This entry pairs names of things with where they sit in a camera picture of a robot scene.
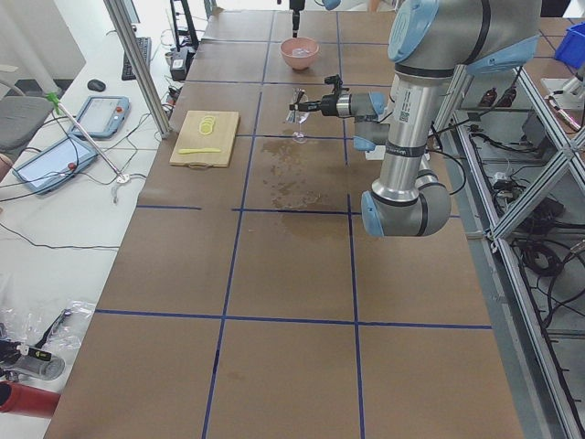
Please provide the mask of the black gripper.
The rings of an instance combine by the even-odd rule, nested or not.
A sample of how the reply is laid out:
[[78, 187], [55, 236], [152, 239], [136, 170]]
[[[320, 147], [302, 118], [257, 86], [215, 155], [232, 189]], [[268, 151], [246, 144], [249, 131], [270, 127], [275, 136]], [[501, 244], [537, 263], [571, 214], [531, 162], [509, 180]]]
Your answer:
[[305, 0], [289, 0], [289, 9], [292, 10], [292, 37], [298, 37], [300, 27], [300, 12], [305, 8]]
[[350, 94], [328, 94], [319, 101], [298, 102], [289, 104], [290, 112], [320, 112], [323, 116], [350, 116]]

